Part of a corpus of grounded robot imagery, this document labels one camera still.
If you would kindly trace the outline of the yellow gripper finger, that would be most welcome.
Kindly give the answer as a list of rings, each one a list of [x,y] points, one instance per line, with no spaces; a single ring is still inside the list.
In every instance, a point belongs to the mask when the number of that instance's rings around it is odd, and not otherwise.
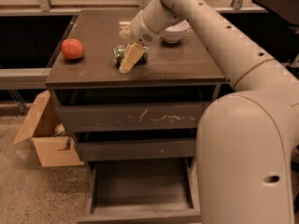
[[[119,71],[122,74],[127,74],[134,65],[139,61],[139,59],[143,56],[144,49],[143,46],[139,43],[129,44],[126,47],[124,52],[124,57],[121,60],[121,65]]]
[[[122,28],[120,30],[120,36],[122,38],[126,38],[126,39],[130,38],[131,37],[131,27],[132,27],[132,24],[129,23],[124,28]]]

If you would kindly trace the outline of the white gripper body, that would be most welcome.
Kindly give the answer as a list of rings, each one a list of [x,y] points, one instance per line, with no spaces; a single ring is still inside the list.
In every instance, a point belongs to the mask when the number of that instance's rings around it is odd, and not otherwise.
[[[139,11],[130,23],[130,38],[143,46],[151,45],[160,36],[151,31],[143,18],[143,11]]]

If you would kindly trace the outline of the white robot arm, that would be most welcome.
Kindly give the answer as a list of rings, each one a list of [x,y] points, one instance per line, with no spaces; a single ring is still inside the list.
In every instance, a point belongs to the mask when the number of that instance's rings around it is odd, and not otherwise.
[[[169,26],[187,21],[234,89],[197,129],[202,224],[294,224],[291,157],[299,144],[299,80],[204,0],[152,0],[121,32],[129,72]]]

